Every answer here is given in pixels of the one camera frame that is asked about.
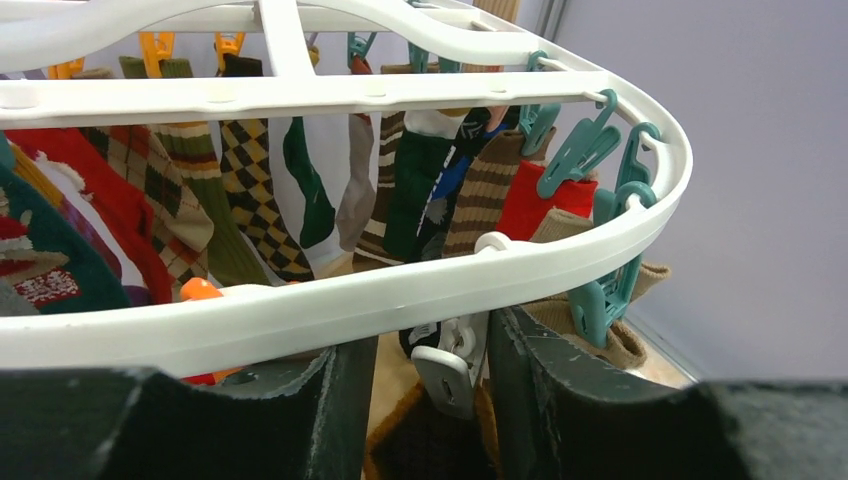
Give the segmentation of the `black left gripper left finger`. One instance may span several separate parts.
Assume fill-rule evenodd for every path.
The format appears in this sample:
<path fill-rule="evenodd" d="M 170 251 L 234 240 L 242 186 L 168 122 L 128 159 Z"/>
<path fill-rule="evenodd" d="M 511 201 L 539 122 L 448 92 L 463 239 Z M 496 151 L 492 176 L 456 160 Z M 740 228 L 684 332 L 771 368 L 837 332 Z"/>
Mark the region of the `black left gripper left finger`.
<path fill-rule="evenodd" d="M 375 338 L 191 386 L 153 368 L 5 370 L 5 479 L 356 479 Z"/>

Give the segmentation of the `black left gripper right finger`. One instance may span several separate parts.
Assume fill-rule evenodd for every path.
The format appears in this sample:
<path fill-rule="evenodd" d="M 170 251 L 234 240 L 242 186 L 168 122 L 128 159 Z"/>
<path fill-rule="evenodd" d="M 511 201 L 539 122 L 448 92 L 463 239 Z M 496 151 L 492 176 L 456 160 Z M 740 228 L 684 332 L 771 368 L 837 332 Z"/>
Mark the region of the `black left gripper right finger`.
<path fill-rule="evenodd" d="M 847 387 L 619 370 L 518 306 L 492 312 L 491 389 L 509 479 L 843 479 Z"/>

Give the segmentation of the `maroon purple yellow sock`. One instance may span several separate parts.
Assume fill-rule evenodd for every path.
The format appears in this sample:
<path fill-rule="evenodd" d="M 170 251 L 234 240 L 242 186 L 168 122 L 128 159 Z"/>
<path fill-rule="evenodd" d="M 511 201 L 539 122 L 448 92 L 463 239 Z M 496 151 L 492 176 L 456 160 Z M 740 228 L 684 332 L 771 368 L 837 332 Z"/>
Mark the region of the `maroon purple yellow sock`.
<path fill-rule="evenodd" d="M 502 479 L 488 386 L 476 388 L 472 419 L 440 412 L 413 386 L 368 435 L 365 479 Z"/>

